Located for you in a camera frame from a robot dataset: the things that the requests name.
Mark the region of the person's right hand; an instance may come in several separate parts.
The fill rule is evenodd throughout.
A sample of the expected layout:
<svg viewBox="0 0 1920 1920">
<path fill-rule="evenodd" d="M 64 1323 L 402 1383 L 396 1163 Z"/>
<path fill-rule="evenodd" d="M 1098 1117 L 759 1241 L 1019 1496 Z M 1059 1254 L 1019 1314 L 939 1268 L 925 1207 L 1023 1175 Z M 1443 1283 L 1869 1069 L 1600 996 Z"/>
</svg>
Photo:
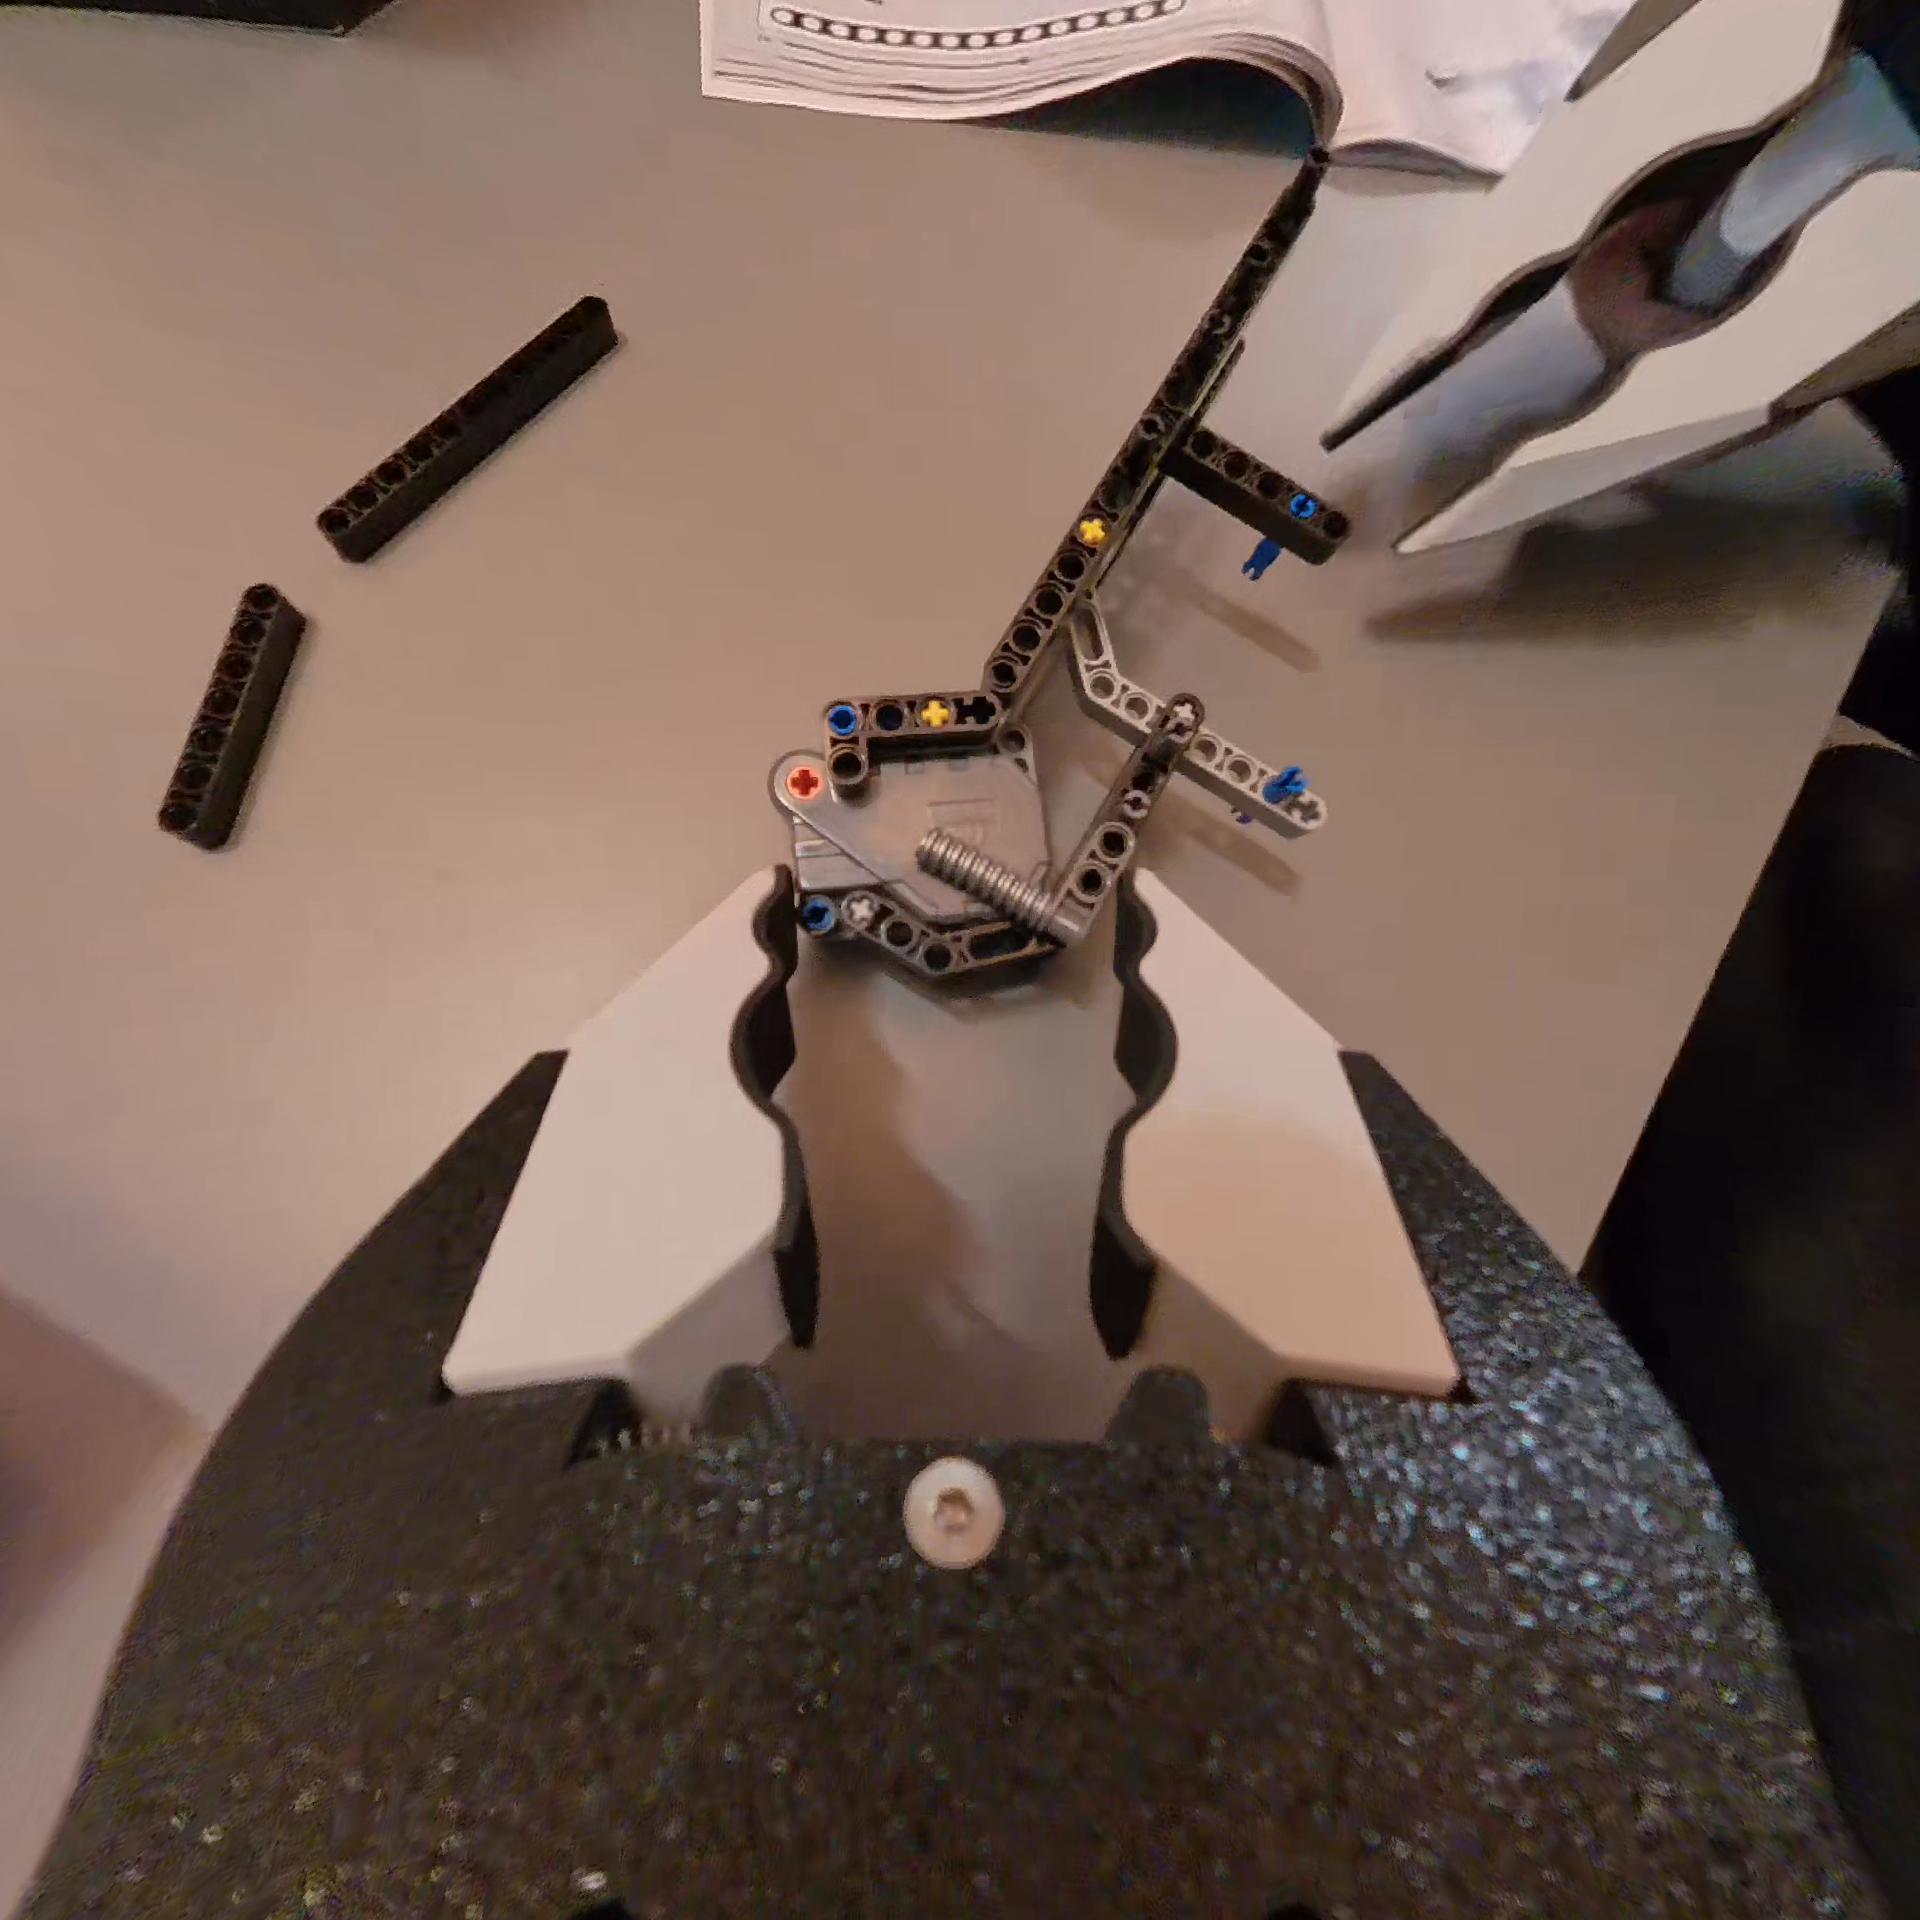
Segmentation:
<svg viewBox="0 0 1920 1920">
<path fill-rule="evenodd" d="M 1573 315 L 1608 369 L 1703 335 L 1716 318 L 1665 300 L 1665 270 L 1700 223 L 1693 201 L 1655 201 L 1613 219 L 1571 270 Z"/>
</svg>

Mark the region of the long black toy beam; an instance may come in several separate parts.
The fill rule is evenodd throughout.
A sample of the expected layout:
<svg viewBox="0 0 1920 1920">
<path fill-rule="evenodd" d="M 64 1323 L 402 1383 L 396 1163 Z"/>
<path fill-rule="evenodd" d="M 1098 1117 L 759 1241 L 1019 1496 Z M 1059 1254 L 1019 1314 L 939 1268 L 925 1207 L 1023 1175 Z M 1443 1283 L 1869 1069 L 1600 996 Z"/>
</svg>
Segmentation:
<svg viewBox="0 0 1920 1920">
<path fill-rule="evenodd" d="M 616 346 L 621 329 L 606 296 L 589 295 L 571 300 L 319 510 L 331 553 L 347 563 L 375 559 L 610 358 Z"/>
</svg>

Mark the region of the open instruction booklet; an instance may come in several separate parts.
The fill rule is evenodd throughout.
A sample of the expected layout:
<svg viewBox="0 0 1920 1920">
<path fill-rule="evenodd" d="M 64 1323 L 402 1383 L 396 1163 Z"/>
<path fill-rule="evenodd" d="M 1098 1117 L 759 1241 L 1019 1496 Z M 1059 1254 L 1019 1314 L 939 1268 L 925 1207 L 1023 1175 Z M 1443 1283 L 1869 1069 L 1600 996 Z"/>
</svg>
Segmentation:
<svg viewBox="0 0 1920 1920">
<path fill-rule="evenodd" d="M 1496 180 L 1623 0 L 703 0 L 714 102 L 965 123 L 1184 66 L 1279 79 L 1354 165 Z"/>
</svg>

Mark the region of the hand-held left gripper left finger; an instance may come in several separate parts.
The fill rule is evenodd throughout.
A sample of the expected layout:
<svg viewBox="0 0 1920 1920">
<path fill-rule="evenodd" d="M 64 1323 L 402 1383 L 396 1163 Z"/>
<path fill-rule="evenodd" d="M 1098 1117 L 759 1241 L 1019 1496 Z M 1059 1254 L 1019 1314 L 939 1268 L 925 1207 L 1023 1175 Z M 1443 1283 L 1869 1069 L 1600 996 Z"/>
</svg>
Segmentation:
<svg viewBox="0 0 1920 1920">
<path fill-rule="evenodd" d="M 799 880 L 769 871 L 571 1033 L 443 1356 L 456 1397 L 700 1400 L 722 1370 L 814 1345 L 823 1243 L 779 1109 L 799 958 Z"/>
</svg>

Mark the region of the short black toy beam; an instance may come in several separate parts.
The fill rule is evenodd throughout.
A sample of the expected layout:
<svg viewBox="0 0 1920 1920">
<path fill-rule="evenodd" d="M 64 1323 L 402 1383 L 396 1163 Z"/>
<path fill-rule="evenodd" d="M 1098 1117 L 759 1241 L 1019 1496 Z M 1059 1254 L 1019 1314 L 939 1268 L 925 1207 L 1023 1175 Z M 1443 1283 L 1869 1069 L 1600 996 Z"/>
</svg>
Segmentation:
<svg viewBox="0 0 1920 1920">
<path fill-rule="evenodd" d="M 272 582 L 241 591 L 211 667 L 180 756 L 156 807 L 156 828 L 217 854 L 231 844 L 295 676 L 308 614 Z"/>
</svg>

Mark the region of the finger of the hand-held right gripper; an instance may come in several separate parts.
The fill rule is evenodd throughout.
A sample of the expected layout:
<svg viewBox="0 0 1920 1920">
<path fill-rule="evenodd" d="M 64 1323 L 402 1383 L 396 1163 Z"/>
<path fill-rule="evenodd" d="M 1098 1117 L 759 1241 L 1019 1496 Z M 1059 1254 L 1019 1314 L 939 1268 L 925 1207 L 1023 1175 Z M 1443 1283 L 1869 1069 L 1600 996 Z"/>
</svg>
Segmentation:
<svg viewBox="0 0 1920 1920">
<path fill-rule="evenodd" d="M 1437 377 L 1419 557 L 1760 442 L 1827 400 L 1917 369 L 1917 304 L 1746 300 L 1608 366 L 1571 300 L 1541 300 Z"/>
<path fill-rule="evenodd" d="M 1331 412 L 1335 450 L 1447 369 L 1527 277 L 1563 264 L 1643 180 L 1796 108 L 1841 40 L 1836 0 L 1634 3 L 1508 173 L 1399 300 Z"/>
</svg>

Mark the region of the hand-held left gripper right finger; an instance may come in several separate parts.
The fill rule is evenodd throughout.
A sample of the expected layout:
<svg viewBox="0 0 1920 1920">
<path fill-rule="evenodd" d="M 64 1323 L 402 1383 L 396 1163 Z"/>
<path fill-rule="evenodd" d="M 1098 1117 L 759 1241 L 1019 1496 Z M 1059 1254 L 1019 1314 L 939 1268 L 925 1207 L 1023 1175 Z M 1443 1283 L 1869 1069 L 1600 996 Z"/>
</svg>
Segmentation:
<svg viewBox="0 0 1920 1920">
<path fill-rule="evenodd" d="M 1308 1387 L 1461 1404 L 1340 1041 L 1161 879 L 1114 902 L 1114 1119 L 1090 1315 L 1225 1440 L 1321 1440 Z"/>
</svg>

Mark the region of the black toy brick model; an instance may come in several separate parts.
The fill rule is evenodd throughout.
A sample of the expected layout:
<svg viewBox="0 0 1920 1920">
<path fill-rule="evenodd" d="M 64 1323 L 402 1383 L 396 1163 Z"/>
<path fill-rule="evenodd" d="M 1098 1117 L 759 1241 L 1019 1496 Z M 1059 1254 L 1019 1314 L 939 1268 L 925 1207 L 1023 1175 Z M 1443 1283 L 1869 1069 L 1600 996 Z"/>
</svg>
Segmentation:
<svg viewBox="0 0 1920 1920">
<path fill-rule="evenodd" d="M 1098 587 L 1165 489 L 1254 533 L 1242 575 L 1286 557 L 1329 563 L 1347 514 L 1213 428 L 1242 329 L 1316 210 L 1331 159 L 1308 149 L 1234 253 L 1186 346 L 1025 587 L 976 688 L 830 700 L 823 747 L 790 754 L 769 796 L 795 836 L 795 910 L 818 940 L 884 951 L 922 980 L 1032 966 L 1078 944 L 1121 896 L 1143 826 L 1176 778 L 1238 826 L 1304 836 L 1329 811 L 1296 763 L 1209 726 L 1199 698 L 1161 698 L 1125 674 Z M 1049 851 L 1032 693 L 1062 659 L 1072 698 L 1126 756 L 1068 844 Z"/>
</svg>

